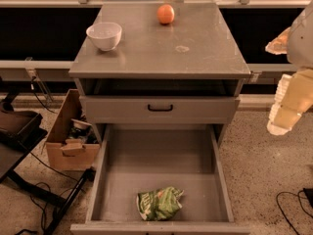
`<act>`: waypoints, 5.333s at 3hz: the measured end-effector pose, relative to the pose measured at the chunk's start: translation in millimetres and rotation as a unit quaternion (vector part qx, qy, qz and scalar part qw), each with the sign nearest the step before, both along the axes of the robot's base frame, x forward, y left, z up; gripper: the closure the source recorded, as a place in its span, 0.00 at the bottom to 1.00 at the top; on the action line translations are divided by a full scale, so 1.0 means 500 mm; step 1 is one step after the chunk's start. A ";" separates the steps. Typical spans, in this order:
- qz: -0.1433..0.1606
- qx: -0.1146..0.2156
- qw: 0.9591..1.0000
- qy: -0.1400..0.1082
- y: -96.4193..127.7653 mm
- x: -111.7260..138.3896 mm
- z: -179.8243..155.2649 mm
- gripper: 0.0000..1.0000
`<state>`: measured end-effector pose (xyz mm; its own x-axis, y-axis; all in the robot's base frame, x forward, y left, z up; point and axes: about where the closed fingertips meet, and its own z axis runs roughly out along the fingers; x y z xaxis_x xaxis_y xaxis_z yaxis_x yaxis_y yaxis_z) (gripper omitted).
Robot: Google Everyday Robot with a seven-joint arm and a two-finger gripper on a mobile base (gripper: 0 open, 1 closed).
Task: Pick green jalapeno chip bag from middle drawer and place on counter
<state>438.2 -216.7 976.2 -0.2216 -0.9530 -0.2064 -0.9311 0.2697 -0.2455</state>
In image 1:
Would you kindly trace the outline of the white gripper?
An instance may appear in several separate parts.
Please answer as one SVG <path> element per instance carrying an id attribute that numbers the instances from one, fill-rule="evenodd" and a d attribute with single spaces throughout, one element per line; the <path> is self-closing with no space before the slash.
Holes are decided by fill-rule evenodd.
<path id="1" fill-rule="evenodd" d="M 313 1 L 286 28 L 270 41 L 265 51 L 286 54 L 290 63 L 301 70 L 283 74 L 271 107 L 267 130 L 272 135 L 285 135 L 313 105 Z"/>

